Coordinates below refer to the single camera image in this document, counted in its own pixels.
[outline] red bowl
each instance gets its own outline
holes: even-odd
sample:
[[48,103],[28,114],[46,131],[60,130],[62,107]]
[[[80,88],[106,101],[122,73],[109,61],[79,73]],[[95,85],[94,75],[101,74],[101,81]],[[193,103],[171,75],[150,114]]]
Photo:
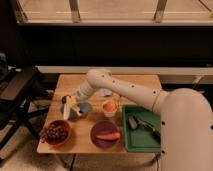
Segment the red bowl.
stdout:
[[49,128],[51,124],[54,124],[56,126],[61,126],[64,130],[67,131],[67,136],[63,140],[58,140],[58,139],[53,140],[53,139],[48,139],[47,138],[46,139],[46,143],[49,144],[50,146],[53,146],[53,147],[58,147],[58,146],[63,145],[65,142],[67,142],[67,140],[71,136],[72,129],[71,129],[69,123],[67,121],[65,121],[65,120],[55,120],[55,121],[51,122],[47,126],[47,128]]

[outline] cup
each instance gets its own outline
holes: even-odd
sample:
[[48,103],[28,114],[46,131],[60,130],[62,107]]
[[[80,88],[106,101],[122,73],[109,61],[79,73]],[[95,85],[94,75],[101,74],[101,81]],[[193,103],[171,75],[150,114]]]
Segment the cup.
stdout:
[[114,100],[106,100],[102,104],[102,110],[107,118],[112,118],[115,116],[118,106]]

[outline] green tray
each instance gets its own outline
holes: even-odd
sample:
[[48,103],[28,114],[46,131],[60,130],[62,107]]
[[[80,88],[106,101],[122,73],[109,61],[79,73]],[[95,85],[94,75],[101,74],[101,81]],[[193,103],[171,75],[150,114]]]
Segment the green tray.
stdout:
[[123,113],[123,133],[125,148],[128,152],[159,153],[160,144],[153,138],[152,133],[142,126],[133,130],[128,119],[135,115],[155,126],[160,131],[160,117],[142,107],[136,105],[124,105]]

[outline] wooden table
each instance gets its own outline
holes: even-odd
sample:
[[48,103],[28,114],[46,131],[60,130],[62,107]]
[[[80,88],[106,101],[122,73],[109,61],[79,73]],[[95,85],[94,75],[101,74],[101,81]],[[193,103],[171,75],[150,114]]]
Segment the wooden table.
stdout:
[[[130,81],[135,84],[141,84],[148,87],[161,89],[161,84],[158,76],[156,75],[114,75],[114,77]],[[72,95],[76,88],[85,80],[85,75],[63,74],[60,75],[57,88],[54,93],[53,100],[49,112],[47,114],[45,125],[49,124],[53,120],[63,119],[60,112],[61,98],[67,94]],[[70,126],[73,128],[73,134],[68,142],[63,146],[52,148],[46,143],[39,142],[37,151],[39,153],[126,153],[124,144],[121,140],[110,149],[100,149],[93,145],[90,140],[90,130],[92,126],[99,120],[106,119],[101,111],[101,104],[106,99],[117,100],[119,95],[113,93],[110,97],[101,97],[100,92],[96,92],[88,102],[93,106],[93,110],[87,115],[86,118],[79,119],[77,121],[69,121]],[[133,102],[122,97],[120,99],[121,105],[132,104]],[[114,118],[114,121],[118,124],[122,130],[122,115],[118,112]]]

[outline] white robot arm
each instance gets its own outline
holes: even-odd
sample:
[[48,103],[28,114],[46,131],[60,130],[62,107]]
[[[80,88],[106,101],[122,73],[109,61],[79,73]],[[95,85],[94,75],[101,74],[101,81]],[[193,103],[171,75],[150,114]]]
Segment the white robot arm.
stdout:
[[169,93],[118,80],[106,69],[92,69],[76,91],[76,100],[86,100],[99,88],[160,115],[162,171],[213,170],[212,109],[199,92],[177,89]]

